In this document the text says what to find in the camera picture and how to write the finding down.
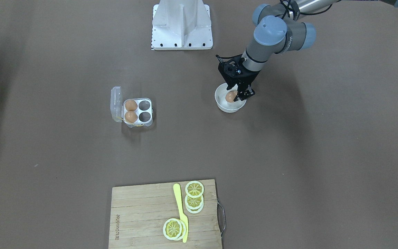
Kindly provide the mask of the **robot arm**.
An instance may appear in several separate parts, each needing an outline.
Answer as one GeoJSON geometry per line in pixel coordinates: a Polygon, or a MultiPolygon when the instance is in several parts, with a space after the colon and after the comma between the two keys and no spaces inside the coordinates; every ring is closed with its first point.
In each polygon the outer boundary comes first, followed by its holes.
{"type": "Polygon", "coordinates": [[[321,15],[336,0],[281,0],[275,5],[261,4],[252,15],[255,25],[251,41],[243,53],[231,57],[216,55],[224,83],[215,90],[219,105],[245,104],[255,95],[252,83],[271,55],[310,48],[316,41],[316,28],[301,22],[305,16],[321,15]]]}

